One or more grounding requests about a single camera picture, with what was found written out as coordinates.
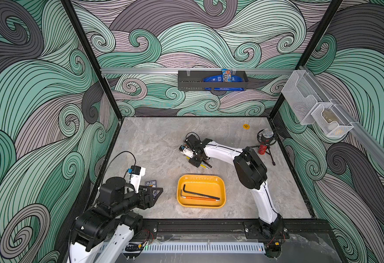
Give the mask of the orange sleeved hex key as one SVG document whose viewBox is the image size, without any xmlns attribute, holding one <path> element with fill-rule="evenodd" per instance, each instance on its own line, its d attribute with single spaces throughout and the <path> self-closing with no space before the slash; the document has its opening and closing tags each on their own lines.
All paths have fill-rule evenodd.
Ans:
<svg viewBox="0 0 384 263">
<path fill-rule="evenodd" d="M 194 199 L 194 200 L 200 200 L 200 201 L 211 201 L 211 202 L 219 202 L 219 198 L 214 197 L 207 197 L 207 196 L 187 196 L 184 195 L 183 191 L 180 192 L 180 197 L 184 199 Z"/>
</svg>

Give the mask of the small black hex key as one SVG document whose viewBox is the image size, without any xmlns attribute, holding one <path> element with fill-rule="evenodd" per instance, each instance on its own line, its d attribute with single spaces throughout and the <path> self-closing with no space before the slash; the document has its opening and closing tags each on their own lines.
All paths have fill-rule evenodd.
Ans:
<svg viewBox="0 0 384 263">
<path fill-rule="evenodd" d="M 183 185 L 182 191 L 185 192 L 186 194 L 192 194 L 192 195 L 196 195 L 196 196 L 200 196 L 200 197 L 206 197 L 206 198 L 212 198 L 212 199 L 220 200 L 219 197 L 210 196 L 210 195 L 201 194 L 201 193 L 192 192 L 192 191 L 187 191 L 186 190 L 186 185 Z"/>
</svg>

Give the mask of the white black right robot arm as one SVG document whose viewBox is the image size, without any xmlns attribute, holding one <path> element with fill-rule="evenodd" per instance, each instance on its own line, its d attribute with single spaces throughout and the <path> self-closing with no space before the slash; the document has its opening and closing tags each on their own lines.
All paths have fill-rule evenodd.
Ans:
<svg viewBox="0 0 384 263">
<path fill-rule="evenodd" d="M 268 188 L 267 167 L 251 148 L 234 148 L 219 144 L 211 139 L 201 141 L 191 134 L 187 136 L 179 151 L 189 158 L 195 167 L 208 160 L 217 159 L 234 166 L 240 183 L 251 190 L 257 205 L 259 230 L 262 236 L 273 238 L 283 230 L 282 216 L 277 212 Z"/>
</svg>

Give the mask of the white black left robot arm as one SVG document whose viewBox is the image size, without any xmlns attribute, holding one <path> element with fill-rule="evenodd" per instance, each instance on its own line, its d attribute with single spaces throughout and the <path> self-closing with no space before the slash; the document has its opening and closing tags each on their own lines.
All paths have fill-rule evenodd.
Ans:
<svg viewBox="0 0 384 263">
<path fill-rule="evenodd" d="M 152 208 L 162 187 L 134 187 L 124 178 L 112 177 L 99 189 L 96 204 L 76 218 L 69 238 L 69 263 L 114 263 L 135 234 L 143 217 L 138 208 Z"/>
</svg>

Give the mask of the blue playing cards box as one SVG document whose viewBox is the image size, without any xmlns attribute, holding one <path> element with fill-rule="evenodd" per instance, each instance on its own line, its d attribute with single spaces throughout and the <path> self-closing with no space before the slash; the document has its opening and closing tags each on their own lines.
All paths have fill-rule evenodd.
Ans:
<svg viewBox="0 0 384 263">
<path fill-rule="evenodd" d="M 146 182 L 145 182 L 145 185 L 146 185 L 147 187 L 157 187 L 157 181 L 156 181 L 156 180 L 146 181 Z"/>
</svg>

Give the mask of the yellow storage tray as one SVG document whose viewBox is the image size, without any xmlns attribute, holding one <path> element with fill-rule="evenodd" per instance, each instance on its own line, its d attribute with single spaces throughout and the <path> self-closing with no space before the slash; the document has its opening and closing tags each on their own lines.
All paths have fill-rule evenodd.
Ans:
<svg viewBox="0 0 384 263">
<path fill-rule="evenodd" d="M 219 209 L 226 203 L 224 181 L 215 175 L 183 175 L 178 180 L 177 201 L 183 207 Z"/>
</svg>

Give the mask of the red glitter microphone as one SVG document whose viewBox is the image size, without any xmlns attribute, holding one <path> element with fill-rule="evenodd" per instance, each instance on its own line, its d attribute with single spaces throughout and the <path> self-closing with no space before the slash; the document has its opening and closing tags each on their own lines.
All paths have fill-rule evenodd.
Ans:
<svg viewBox="0 0 384 263">
<path fill-rule="evenodd" d="M 257 140 L 259 142 L 259 150 L 258 153 L 260 155 L 264 155 L 274 140 L 274 132 L 270 128 L 265 128 L 260 130 L 257 134 Z"/>
</svg>

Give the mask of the black microphone tripod stand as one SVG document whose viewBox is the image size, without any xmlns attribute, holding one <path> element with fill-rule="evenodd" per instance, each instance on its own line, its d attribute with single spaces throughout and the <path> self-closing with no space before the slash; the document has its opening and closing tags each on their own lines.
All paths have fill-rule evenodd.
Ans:
<svg viewBox="0 0 384 263">
<path fill-rule="evenodd" d="M 274 131 L 271 128 L 265 128 L 260 130 L 256 135 L 258 146 L 253 146 L 252 148 L 258 148 L 258 153 L 260 155 L 267 154 L 271 158 L 273 165 L 276 165 L 273 154 L 271 153 L 271 147 L 276 143 L 274 136 Z"/>
</svg>

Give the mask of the blue snack package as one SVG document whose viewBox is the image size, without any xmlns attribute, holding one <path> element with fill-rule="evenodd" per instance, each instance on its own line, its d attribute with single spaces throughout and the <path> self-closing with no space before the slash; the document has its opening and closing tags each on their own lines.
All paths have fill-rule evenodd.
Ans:
<svg viewBox="0 0 384 263">
<path fill-rule="evenodd" d="M 221 74 L 206 77 L 203 79 L 205 83 L 242 83 L 243 78 L 233 74 L 232 70 L 222 69 Z M 224 87 L 206 87 L 205 91 L 244 91 L 243 85 L 228 85 Z"/>
</svg>

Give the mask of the black wall shelf basket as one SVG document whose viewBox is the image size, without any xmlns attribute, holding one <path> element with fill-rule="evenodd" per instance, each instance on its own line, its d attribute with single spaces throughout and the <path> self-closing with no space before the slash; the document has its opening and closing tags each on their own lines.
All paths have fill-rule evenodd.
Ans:
<svg viewBox="0 0 384 263">
<path fill-rule="evenodd" d="M 180 91 L 245 91 L 249 78 L 245 71 L 178 71 Z"/>
</svg>

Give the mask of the large clear wall bin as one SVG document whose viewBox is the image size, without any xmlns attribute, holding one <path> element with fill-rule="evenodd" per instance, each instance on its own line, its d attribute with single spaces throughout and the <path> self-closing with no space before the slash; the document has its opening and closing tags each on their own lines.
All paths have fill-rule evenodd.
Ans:
<svg viewBox="0 0 384 263">
<path fill-rule="evenodd" d="M 282 95 L 301 125 L 315 123 L 311 113 L 317 107 L 320 98 L 307 71 L 294 71 L 283 87 Z"/>
</svg>

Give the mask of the aluminium back wall rail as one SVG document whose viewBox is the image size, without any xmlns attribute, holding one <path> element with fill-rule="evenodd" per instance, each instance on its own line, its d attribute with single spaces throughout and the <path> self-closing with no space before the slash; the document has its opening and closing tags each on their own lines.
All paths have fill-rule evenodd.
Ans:
<svg viewBox="0 0 384 263">
<path fill-rule="evenodd" d="M 177 74 L 179 71 L 221 71 L 218 68 L 101 68 L 101 73 L 111 74 L 151 74 L 165 75 Z M 232 69 L 232 71 L 245 71 L 250 75 L 290 75 L 293 69 Z"/>
</svg>

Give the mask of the aluminium wall rail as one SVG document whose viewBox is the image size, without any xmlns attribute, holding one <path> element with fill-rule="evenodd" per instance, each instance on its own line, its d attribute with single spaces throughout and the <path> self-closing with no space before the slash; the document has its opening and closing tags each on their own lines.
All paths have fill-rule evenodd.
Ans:
<svg viewBox="0 0 384 263">
<path fill-rule="evenodd" d="M 384 171 L 384 148 L 372 137 L 371 134 L 354 118 L 354 116 L 346 109 L 344 104 L 333 96 L 317 77 L 306 67 L 300 66 L 300 70 L 308 74 L 309 83 L 313 90 L 318 94 L 322 101 L 328 101 L 333 104 L 339 111 L 339 114 L 353 125 L 350 131 L 352 135 L 359 141 L 359 143 L 367 150 L 371 158 L 382 168 Z"/>
<path fill-rule="evenodd" d="M 165 75 L 177 74 L 179 71 L 221 71 L 218 68 L 101 68 L 101 73 L 111 74 L 151 74 Z M 232 71 L 245 71 L 250 75 L 290 75 L 293 69 L 232 69 Z"/>
</svg>

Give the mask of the small clear wall bin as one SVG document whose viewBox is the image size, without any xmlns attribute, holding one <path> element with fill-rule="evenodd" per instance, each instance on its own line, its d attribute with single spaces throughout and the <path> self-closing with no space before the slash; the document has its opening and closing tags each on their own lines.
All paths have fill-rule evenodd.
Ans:
<svg viewBox="0 0 384 263">
<path fill-rule="evenodd" d="M 354 128 L 332 103 L 319 103 L 311 112 L 311 116 L 328 138 L 342 138 Z"/>
</svg>

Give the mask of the aluminium right wall rail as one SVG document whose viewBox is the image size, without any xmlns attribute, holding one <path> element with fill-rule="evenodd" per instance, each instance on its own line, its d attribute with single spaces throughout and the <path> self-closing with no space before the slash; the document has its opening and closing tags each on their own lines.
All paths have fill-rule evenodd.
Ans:
<svg viewBox="0 0 384 263">
<path fill-rule="evenodd" d="M 313 90 L 318 94 L 322 101 L 328 101 L 333 104 L 339 111 L 339 114 L 353 125 L 350 131 L 352 135 L 359 141 L 359 143 L 367 150 L 371 158 L 382 168 L 384 171 L 384 148 L 372 137 L 371 134 L 354 118 L 354 116 L 346 109 L 344 104 L 333 96 L 317 77 L 306 67 L 300 66 L 300 70 L 308 74 L 309 83 Z"/>
</svg>

